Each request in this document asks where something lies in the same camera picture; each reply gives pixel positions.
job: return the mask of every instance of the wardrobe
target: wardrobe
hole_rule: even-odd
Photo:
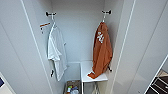
[[[16,94],[62,94],[81,80],[81,64],[92,61],[94,34],[105,23],[113,49],[100,94],[144,94],[168,54],[168,0],[1,0],[0,72]],[[68,69],[57,81],[47,59],[55,23],[65,41]],[[84,83],[87,94],[89,83]]]

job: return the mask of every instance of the hanging orange garment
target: hanging orange garment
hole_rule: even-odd
[[[91,72],[88,76],[95,79],[104,73],[111,59],[112,48],[108,35],[108,28],[104,22],[101,22],[94,38],[92,67],[94,73]]]

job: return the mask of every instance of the white wall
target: white wall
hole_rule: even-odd
[[[66,42],[68,62],[92,60],[94,34],[104,0],[52,0],[55,21]]]
[[[16,94],[36,94],[15,49],[0,24],[0,71]]]
[[[53,66],[47,59],[47,40],[52,12],[48,0],[5,0],[0,2],[1,68],[17,94],[60,94],[64,78],[51,78]],[[43,28],[39,25],[50,22]]]
[[[168,73],[168,59],[166,60],[165,64],[163,65],[162,69]]]
[[[53,62],[47,59],[48,36],[53,22],[51,16],[47,17],[45,13],[52,13],[52,3],[50,0],[24,0],[24,5],[52,91],[54,94],[61,94],[64,90],[65,77],[63,76],[59,82],[56,79],[56,72],[51,77],[51,71],[55,71],[55,67]],[[39,26],[45,23],[50,25],[42,27],[41,30]]]

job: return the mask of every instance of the shelf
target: shelf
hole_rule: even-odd
[[[95,79],[92,79],[89,76],[87,76],[89,73],[92,72],[92,66],[93,66],[92,61],[82,61],[81,62],[81,80],[82,80],[82,82],[95,82],[95,81],[108,80],[105,73],[101,74],[100,76],[98,76]]]

